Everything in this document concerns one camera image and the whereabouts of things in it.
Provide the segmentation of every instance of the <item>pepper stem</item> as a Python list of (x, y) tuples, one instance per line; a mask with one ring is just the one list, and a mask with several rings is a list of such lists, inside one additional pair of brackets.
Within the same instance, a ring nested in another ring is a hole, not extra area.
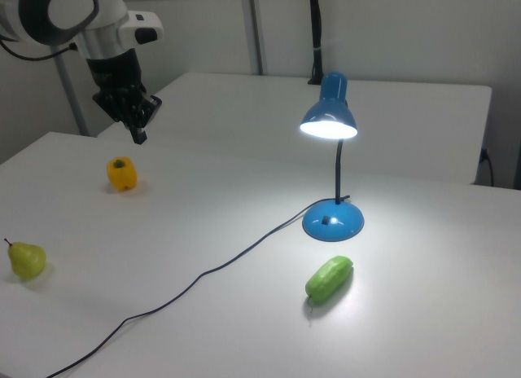
[(122, 161), (122, 160), (116, 160), (114, 162), (114, 167), (116, 169), (119, 169), (119, 168), (124, 168), (125, 167), (125, 163)]

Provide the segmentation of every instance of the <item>yellow bell pepper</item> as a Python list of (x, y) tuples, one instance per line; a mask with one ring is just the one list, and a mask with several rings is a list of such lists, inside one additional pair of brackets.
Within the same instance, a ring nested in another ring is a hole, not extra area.
[(107, 164), (108, 181), (118, 191), (132, 189), (138, 183), (138, 173), (130, 158), (119, 156)]

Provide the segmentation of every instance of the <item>lamp base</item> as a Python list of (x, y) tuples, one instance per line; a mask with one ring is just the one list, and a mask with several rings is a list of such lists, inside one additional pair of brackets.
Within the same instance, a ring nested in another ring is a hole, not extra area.
[(364, 217), (357, 206), (326, 200), (311, 207), (302, 219), (304, 231), (316, 240), (337, 242), (360, 232)]

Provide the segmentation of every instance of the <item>lamp neck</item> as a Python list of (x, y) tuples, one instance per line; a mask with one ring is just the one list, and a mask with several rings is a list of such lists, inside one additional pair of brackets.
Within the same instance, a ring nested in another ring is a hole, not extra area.
[(340, 139), (339, 144), (336, 148), (336, 162), (335, 162), (335, 203), (340, 204), (340, 157), (342, 156), (342, 145), (344, 144), (344, 140)]

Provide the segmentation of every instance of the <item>lamp shade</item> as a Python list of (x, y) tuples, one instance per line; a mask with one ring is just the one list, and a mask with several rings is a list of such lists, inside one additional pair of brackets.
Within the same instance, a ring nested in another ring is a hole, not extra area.
[(345, 75), (328, 73), (322, 79), (320, 99), (306, 113), (300, 129), (320, 138), (347, 139), (355, 136), (358, 130), (345, 100), (347, 89)]

